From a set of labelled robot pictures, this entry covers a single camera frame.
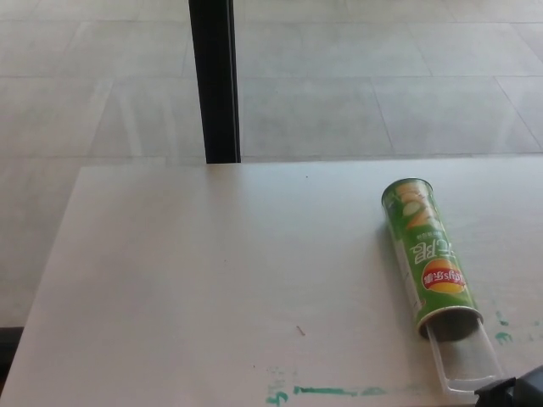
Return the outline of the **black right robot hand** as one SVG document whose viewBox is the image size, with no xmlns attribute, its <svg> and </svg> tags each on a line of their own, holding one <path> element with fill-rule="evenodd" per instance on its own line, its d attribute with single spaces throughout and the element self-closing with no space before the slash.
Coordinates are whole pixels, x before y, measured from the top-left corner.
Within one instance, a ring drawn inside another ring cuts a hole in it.
<svg viewBox="0 0 543 407">
<path fill-rule="evenodd" d="M 542 366 L 520 376 L 500 379 L 474 393 L 476 407 L 542 407 Z"/>
</svg>

